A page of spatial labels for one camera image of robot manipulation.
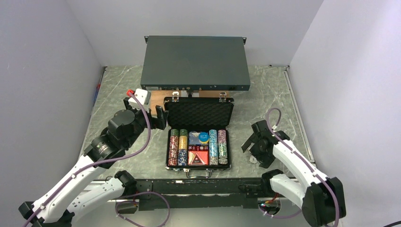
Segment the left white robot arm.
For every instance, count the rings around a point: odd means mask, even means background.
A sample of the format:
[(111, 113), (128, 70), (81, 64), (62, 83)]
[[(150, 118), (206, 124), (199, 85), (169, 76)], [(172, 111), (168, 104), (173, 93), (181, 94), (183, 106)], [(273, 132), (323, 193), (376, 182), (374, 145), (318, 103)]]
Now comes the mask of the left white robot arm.
[(125, 108), (114, 114), (73, 168), (41, 198), (19, 206), (26, 226), (70, 227), (108, 200), (128, 199), (135, 194), (137, 182), (127, 171), (117, 172), (89, 192), (84, 189), (115, 162), (128, 159), (126, 151), (141, 133), (165, 129), (168, 111), (156, 106), (157, 114), (152, 116), (151, 111), (145, 109), (145, 103), (144, 98), (125, 98)]

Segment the blue dealer button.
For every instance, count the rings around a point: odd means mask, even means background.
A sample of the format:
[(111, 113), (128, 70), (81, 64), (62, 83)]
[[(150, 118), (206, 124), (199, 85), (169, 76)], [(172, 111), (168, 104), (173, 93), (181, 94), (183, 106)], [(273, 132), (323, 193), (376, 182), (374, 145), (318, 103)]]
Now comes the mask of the blue dealer button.
[(206, 144), (209, 142), (209, 134), (207, 132), (200, 132), (198, 135), (199, 143)]

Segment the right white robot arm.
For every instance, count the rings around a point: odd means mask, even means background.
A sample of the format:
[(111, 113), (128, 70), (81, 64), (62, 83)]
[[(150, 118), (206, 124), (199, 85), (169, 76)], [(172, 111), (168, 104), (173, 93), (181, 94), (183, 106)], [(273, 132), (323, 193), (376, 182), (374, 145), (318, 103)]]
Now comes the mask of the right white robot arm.
[(312, 227), (337, 225), (346, 216), (342, 182), (313, 166), (286, 133), (269, 129), (265, 120), (252, 124), (252, 130), (252, 135), (241, 146), (242, 150), (250, 151), (259, 166), (265, 169), (279, 160), (295, 178), (291, 180), (279, 169), (265, 172), (261, 178), (261, 192), (266, 196), (278, 193), (286, 197), (300, 208)]

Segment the white poker chip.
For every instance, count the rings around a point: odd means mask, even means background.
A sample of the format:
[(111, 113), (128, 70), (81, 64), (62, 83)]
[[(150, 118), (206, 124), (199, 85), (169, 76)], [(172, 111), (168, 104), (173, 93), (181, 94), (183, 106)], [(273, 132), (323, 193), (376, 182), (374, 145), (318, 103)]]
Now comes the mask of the white poker chip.
[(258, 163), (257, 159), (256, 159), (254, 156), (250, 156), (249, 161), (250, 161), (251, 163), (253, 163), (253, 164)]
[(218, 164), (219, 165), (227, 165), (228, 164), (228, 159), (227, 158), (219, 158), (218, 159)]

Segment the red triangle card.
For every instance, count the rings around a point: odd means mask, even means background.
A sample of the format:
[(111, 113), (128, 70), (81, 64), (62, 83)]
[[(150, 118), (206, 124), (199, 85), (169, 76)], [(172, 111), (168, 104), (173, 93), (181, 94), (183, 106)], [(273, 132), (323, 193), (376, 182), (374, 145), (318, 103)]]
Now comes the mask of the red triangle card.
[(201, 158), (201, 155), (198, 153), (190, 152), (188, 156), (188, 165), (191, 166), (200, 166), (204, 165), (204, 161)]

